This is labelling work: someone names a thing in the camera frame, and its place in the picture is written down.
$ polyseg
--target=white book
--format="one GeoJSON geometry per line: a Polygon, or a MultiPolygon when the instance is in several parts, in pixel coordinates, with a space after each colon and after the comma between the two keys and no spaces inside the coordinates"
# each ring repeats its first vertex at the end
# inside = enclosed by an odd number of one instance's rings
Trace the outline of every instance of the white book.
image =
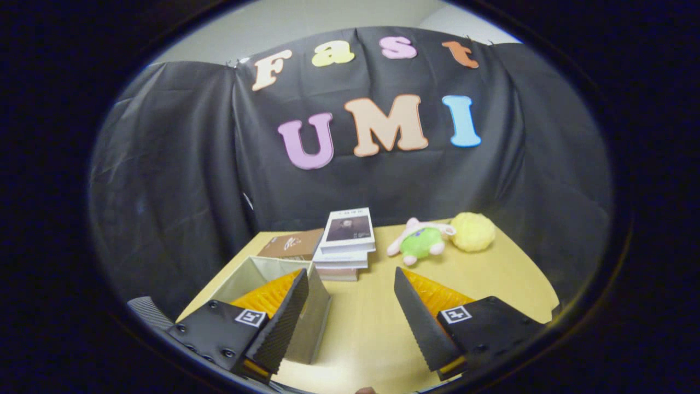
{"type": "Polygon", "coordinates": [[[318,248],[324,254],[376,251],[370,209],[331,212],[318,248]]]}
{"type": "Polygon", "coordinates": [[[331,280],[337,282],[356,282],[357,281],[357,270],[356,269],[322,269],[316,267],[318,275],[321,280],[331,280]]]}
{"type": "Polygon", "coordinates": [[[311,260],[322,269],[365,269],[368,267],[367,252],[325,254],[318,247],[311,260]]]}

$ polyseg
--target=book cover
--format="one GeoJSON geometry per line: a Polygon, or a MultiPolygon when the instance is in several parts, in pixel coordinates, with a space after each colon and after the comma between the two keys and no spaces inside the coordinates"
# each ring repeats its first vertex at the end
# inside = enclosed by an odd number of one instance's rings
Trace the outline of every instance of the book cover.
{"type": "Polygon", "coordinates": [[[311,261],[322,234],[323,229],[314,229],[289,234],[288,236],[274,237],[258,253],[258,256],[311,261]]]}
{"type": "Polygon", "coordinates": [[[375,232],[369,208],[333,211],[328,215],[320,249],[327,253],[374,252],[375,232]]]}

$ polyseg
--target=foam letter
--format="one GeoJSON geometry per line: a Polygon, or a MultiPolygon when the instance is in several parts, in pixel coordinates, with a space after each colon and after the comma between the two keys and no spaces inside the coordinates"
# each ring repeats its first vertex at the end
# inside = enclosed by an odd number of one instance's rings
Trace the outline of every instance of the foam letter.
{"type": "Polygon", "coordinates": [[[316,129],[318,145],[321,147],[315,155],[309,155],[304,151],[302,138],[299,131],[302,128],[301,121],[291,121],[280,125],[277,131],[284,138],[284,147],[292,164],[303,170],[321,168],[333,158],[333,141],[330,138],[330,126],[328,125],[333,115],[330,112],[313,115],[309,123],[316,129]]]}
{"type": "Polygon", "coordinates": [[[322,43],[314,49],[316,53],[311,63],[316,67],[324,67],[333,63],[347,63],[355,58],[350,52],[350,44],[347,41],[329,41],[322,43]]]}
{"type": "Polygon", "coordinates": [[[449,48],[449,51],[452,52],[452,57],[454,57],[459,64],[472,69],[479,67],[479,63],[477,63],[476,60],[471,60],[469,56],[467,56],[468,53],[472,53],[472,50],[463,47],[459,42],[448,41],[442,43],[442,46],[449,48]]]}
{"type": "Polygon", "coordinates": [[[456,147],[476,147],[481,144],[481,138],[474,130],[472,113],[469,109],[472,99],[467,96],[444,96],[442,103],[447,105],[452,114],[454,135],[450,142],[456,147]]]}
{"type": "Polygon", "coordinates": [[[382,55],[389,59],[411,59],[418,55],[416,48],[406,37],[384,37],[379,40],[382,55]]]}
{"type": "Polygon", "coordinates": [[[387,151],[392,150],[399,129],[401,129],[399,149],[413,151],[427,147],[428,140],[423,136],[421,119],[418,116],[420,103],[421,98],[416,95],[396,96],[389,116],[385,116],[381,109],[368,98],[345,103],[345,109],[355,117],[357,129],[355,156],[364,157],[379,153],[379,146],[372,141],[372,133],[377,136],[387,151]]]}
{"type": "Polygon", "coordinates": [[[272,72],[275,74],[281,73],[284,66],[282,59],[290,57],[292,57],[292,51],[287,49],[255,62],[255,67],[258,68],[258,76],[253,84],[253,92],[272,85],[277,80],[277,77],[272,75],[272,72]]]}

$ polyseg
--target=white wall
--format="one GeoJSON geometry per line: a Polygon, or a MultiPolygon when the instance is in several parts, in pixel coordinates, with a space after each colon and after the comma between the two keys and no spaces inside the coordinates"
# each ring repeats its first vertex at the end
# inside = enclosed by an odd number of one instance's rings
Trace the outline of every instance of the white wall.
{"type": "Polygon", "coordinates": [[[337,29],[422,27],[489,43],[517,42],[440,0],[259,0],[216,18],[154,59],[235,63],[268,48],[337,29]]]}

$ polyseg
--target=black cloth backdrop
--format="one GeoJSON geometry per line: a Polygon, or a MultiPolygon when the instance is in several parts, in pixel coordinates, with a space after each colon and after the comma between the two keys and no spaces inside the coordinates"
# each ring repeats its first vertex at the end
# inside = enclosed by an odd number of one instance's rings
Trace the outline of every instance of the black cloth backdrop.
{"type": "Polygon", "coordinates": [[[601,131],[546,61],[523,44],[402,27],[318,34],[236,67],[151,65],[116,100],[91,171],[91,220],[106,274],[125,300],[150,295],[171,318],[256,232],[318,228],[329,211],[362,206],[375,226],[482,212],[566,305],[596,268],[613,209],[601,131]],[[384,57],[385,36],[407,37],[418,55],[384,57]],[[315,47],[333,40],[348,41],[355,58],[312,65],[315,47]],[[479,67],[455,61],[445,41],[470,48],[479,67]],[[285,49],[293,55],[276,82],[253,92],[255,61],[285,49]],[[421,98],[428,146],[355,156],[344,104],[368,97],[388,114],[402,94],[421,98]],[[445,95],[471,98],[480,145],[451,144],[445,95]],[[307,120],[321,112],[332,113],[334,156],[302,170],[277,128],[302,121],[313,154],[319,143],[307,120]]]}

